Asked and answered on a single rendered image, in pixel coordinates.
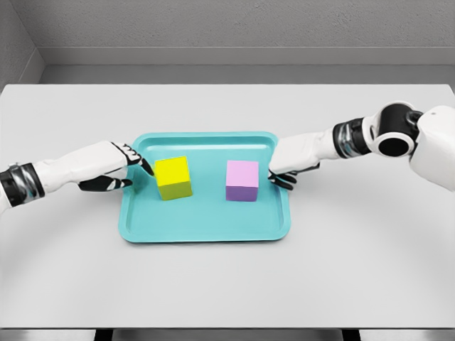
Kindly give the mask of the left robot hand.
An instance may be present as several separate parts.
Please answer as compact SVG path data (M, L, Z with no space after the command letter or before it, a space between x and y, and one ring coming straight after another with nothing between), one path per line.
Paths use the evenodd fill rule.
M108 192L129 187L133 182L111 176L129 166L141 166L154 177L154 170L146 159L128 144L102 141L69 155L71 181L87 192Z

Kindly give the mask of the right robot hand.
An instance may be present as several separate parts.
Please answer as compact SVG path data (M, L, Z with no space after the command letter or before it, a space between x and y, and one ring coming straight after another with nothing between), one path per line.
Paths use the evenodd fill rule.
M285 190L293 190L299 173L319 168L320 160L315 151L317 137L317 134L300 134L280 139L269 162L269 181Z

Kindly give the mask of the pink purple cube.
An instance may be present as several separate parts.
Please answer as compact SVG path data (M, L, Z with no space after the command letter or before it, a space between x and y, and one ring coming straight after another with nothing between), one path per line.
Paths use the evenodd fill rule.
M259 189L259 163L257 161L228 160L225 181L225 199L254 202Z

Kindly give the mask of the yellow cube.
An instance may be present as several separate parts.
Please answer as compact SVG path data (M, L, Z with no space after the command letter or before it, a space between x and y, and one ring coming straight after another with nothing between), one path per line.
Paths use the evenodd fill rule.
M156 161L154 172L162 200L175 200L193 195L188 161L185 156Z

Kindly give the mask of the teal tray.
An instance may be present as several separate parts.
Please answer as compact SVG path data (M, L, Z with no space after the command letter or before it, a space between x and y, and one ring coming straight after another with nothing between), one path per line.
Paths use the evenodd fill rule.
M127 177L118 230L131 243L246 242L284 237L291 227L289 197L268 180L268 165L278 138L265 131L148 133L132 147L151 163L185 156L193 194L163 201L156 180L133 166ZM225 199L230 160L259 164L254 202Z

